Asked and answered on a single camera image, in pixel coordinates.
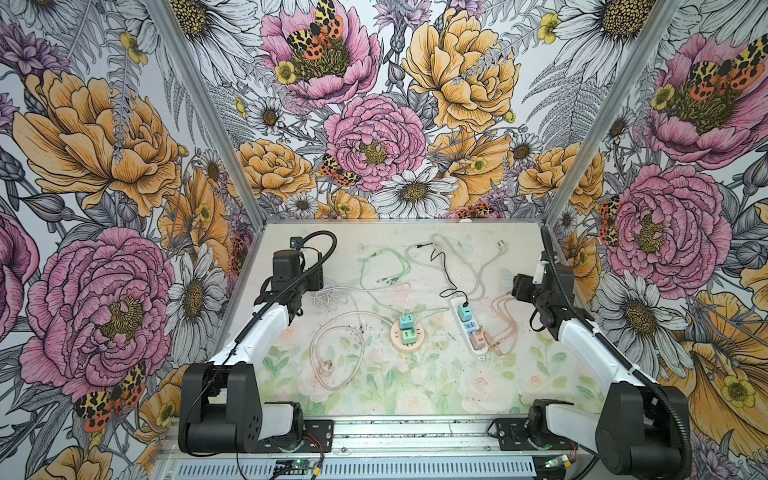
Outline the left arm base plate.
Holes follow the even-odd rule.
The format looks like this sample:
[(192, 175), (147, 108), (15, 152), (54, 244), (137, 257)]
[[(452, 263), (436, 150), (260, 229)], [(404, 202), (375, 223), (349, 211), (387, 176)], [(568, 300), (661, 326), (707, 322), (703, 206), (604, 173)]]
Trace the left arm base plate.
[(268, 453), (328, 454), (333, 447), (334, 427), (330, 419), (305, 420), (301, 439), (271, 438), (263, 442), (263, 449)]

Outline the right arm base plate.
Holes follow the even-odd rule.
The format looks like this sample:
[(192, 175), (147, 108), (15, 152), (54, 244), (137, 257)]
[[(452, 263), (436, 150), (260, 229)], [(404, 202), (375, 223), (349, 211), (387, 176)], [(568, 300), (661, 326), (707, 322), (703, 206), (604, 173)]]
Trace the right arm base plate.
[(543, 426), (530, 426), (524, 417), (502, 417), (494, 420), (494, 435), (502, 451), (570, 452), (573, 444), (565, 437), (552, 434)]

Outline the round pink power socket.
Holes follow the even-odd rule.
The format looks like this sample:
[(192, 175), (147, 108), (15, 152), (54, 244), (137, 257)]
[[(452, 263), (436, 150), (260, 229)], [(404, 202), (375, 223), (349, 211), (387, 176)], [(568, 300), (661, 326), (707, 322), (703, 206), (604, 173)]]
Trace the round pink power socket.
[(415, 323), (412, 328), (401, 329), (399, 324), (393, 324), (390, 328), (390, 341), (392, 346), (401, 353), (414, 353), (422, 348), (426, 340), (426, 331), (420, 323)]

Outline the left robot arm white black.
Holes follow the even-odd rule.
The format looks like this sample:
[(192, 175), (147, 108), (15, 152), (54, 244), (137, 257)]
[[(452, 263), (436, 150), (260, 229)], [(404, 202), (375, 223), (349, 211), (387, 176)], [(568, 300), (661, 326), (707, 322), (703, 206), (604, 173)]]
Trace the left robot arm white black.
[(303, 314), (303, 295), (323, 287), (326, 259), (319, 253), (307, 266), (299, 249), (275, 252), (272, 276), (254, 301), (249, 320), (210, 360), (187, 368), (178, 427), (182, 452), (198, 457), (257, 453), (303, 440), (301, 405), (264, 401), (257, 373), (278, 337)]

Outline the white blue power strip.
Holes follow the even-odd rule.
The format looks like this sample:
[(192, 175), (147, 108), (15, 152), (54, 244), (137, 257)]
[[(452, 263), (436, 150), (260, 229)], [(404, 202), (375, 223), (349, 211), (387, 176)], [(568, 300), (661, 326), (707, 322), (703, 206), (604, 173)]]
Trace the white blue power strip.
[(476, 330), (481, 330), (482, 331), (482, 328), (481, 328), (481, 326), (480, 326), (480, 324), (479, 324), (479, 322), (478, 322), (478, 320), (477, 320), (477, 318), (476, 318), (474, 313), (473, 313), (474, 319), (472, 321), (467, 322), (467, 323), (462, 323), (460, 321), (459, 316), (457, 314), (457, 308), (458, 308), (458, 306), (460, 304), (467, 304), (469, 306), (469, 303), (466, 300), (463, 300), (461, 298), (453, 298), (453, 299), (451, 299), (449, 301), (449, 311), (453, 315), (453, 318), (454, 318), (456, 324), (458, 325), (459, 333), (460, 333), (461, 338), (463, 339), (463, 341), (465, 343), (465, 346), (467, 347), (468, 351), (472, 355), (478, 357), (479, 359), (484, 359), (487, 356), (487, 354), (489, 353), (488, 346), (487, 346), (487, 349), (484, 350), (484, 351), (474, 351), (473, 348), (472, 348), (472, 345), (470, 343), (470, 339), (469, 339), (469, 335), (472, 332), (474, 332)]

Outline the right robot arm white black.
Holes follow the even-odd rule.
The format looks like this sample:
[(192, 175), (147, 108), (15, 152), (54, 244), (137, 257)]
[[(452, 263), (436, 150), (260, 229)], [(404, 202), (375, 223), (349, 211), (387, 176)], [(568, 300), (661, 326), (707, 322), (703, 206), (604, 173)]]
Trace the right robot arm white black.
[(541, 261), (534, 275), (513, 279), (512, 297), (534, 307), (544, 329), (594, 378), (602, 409), (588, 414), (564, 400), (537, 399), (529, 409), (527, 439), (538, 447), (564, 441), (596, 455), (613, 474), (637, 479), (687, 479), (693, 448), (686, 397), (660, 385), (629, 360), (574, 305), (571, 268)]

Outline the teal green charger plug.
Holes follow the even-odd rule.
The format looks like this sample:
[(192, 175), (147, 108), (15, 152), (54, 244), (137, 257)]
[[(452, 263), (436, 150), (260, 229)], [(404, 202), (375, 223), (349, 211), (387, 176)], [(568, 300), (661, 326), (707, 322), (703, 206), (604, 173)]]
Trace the teal green charger plug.
[(473, 312), (467, 304), (460, 304), (457, 308), (457, 314), (462, 323), (467, 323), (474, 319)]

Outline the pink charger plug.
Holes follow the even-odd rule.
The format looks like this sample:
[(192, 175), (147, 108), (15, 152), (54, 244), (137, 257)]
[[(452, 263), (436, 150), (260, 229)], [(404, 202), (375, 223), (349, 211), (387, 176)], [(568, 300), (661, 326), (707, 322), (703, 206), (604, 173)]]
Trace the pink charger plug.
[(476, 330), (469, 335), (470, 343), (474, 351), (484, 351), (487, 349), (487, 342), (484, 332)]

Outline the aluminium front rail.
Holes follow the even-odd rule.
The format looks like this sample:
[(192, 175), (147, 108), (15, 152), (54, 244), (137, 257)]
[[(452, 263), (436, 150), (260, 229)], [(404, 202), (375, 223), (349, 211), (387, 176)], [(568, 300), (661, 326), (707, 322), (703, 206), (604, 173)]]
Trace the aluminium front rail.
[(596, 455), (506, 452), (494, 435), (498, 415), (352, 416), (335, 422), (328, 454), (222, 453), (192, 456), (169, 437), (153, 479), (590, 479), (609, 478)]

